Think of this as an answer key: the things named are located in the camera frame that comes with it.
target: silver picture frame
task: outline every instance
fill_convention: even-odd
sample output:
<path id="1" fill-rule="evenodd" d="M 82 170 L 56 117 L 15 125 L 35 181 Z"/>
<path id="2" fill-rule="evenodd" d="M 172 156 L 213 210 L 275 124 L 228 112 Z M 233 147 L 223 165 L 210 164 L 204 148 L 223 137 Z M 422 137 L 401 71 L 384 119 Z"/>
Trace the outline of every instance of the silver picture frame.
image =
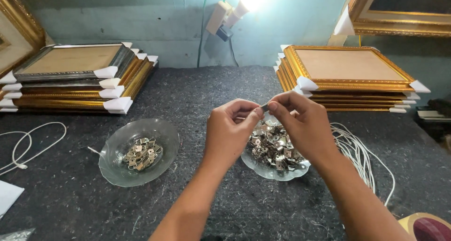
<path id="1" fill-rule="evenodd" d="M 55 73 L 38 73 L 38 74 L 22 74 L 25 69 L 33 65 L 39 59 L 44 57 L 53 49 L 64 48 L 84 48 L 84 47 L 113 47 L 120 46 L 114 58 L 110 61 L 108 66 L 118 67 L 116 74 L 123 74 L 127 69 L 128 64 L 134 57 L 134 53 L 130 48 L 127 48 L 122 43 L 110 44 L 92 44 L 92 45 L 54 45 L 42 48 L 31 59 L 24 62 L 22 65 L 13 70 L 13 75 L 17 82 L 47 82 L 57 80 L 80 80 L 80 79 L 98 79 L 94 71 L 70 71 L 70 72 L 55 72 Z"/>

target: stack of picture frames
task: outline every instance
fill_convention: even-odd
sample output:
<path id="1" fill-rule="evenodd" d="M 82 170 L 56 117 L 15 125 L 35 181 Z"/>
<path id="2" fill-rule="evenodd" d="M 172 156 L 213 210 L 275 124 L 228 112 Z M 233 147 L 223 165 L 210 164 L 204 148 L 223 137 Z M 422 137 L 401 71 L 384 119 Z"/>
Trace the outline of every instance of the stack of picture frames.
<path id="1" fill-rule="evenodd" d="M 430 93 L 372 47 L 281 46 L 274 70 L 284 90 L 323 105 L 329 111 L 406 113 Z"/>
<path id="2" fill-rule="evenodd" d="M 158 62 L 129 42 L 46 46 L 20 0 L 0 11 L 0 112 L 127 114 Z"/>

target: concrete wall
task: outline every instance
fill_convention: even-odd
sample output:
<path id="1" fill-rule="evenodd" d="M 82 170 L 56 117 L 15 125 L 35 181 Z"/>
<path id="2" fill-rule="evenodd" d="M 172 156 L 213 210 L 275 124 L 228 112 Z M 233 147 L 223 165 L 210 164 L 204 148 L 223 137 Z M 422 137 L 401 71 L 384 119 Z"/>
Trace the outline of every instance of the concrete wall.
<path id="1" fill-rule="evenodd" d="M 133 42 L 162 67 L 197 63 L 204 0 L 25 0 L 57 43 Z M 208 0 L 206 22 L 219 0 Z M 227 0 L 236 5 L 238 0 Z M 240 65 L 273 66 L 280 44 L 325 45 L 345 0 L 268 0 L 233 28 Z M 229 43 L 204 35 L 201 66 L 234 65 Z"/>
<path id="2" fill-rule="evenodd" d="M 349 36 L 345 46 L 357 47 L 358 36 Z M 451 100 L 451 38 L 362 36 L 362 46 L 377 48 L 431 90 L 419 94 L 417 105 L 434 98 Z"/>

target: green wire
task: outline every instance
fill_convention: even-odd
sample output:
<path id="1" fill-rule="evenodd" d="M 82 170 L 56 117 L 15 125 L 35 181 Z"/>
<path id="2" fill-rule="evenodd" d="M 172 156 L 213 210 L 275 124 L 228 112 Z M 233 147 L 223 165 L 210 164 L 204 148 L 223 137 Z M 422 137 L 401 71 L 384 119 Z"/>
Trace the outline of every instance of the green wire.
<path id="1" fill-rule="evenodd" d="M 203 32 L 204 32 L 204 28 L 203 28 L 203 20 L 205 17 L 205 5 L 206 5 L 206 0 L 203 1 L 203 13 L 202 13 L 202 24 L 200 25 L 200 43 L 199 43 L 199 51 L 198 51 L 198 67 L 200 64 L 200 53 L 202 50 L 202 39 L 203 39 Z"/>

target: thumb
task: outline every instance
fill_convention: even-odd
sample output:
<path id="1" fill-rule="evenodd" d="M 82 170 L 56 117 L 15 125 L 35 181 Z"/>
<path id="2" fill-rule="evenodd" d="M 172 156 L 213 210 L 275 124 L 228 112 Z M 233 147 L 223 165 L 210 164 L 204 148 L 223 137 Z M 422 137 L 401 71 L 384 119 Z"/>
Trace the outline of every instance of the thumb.
<path id="1" fill-rule="evenodd" d="M 249 132 L 252 132 L 254 127 L 257 125 L 257 123 L 262 119 L 263 117 L 263 110 L 262 108 L 258 107 L 255 108 L 249 115 L 245 118 L 243 122 L 239 124 L 241 128 L 246 129 Z"/>
<path id="2" fill-rule="evenodd" d="M 279 104 L 276 101 L 270 102 L 268 109 L 272 112 L 272 115 L 282 123 L 287 131 L 292 128 L 293 125 L 297 122 L 297 120 L 290 114 L 285 106 Z"/>

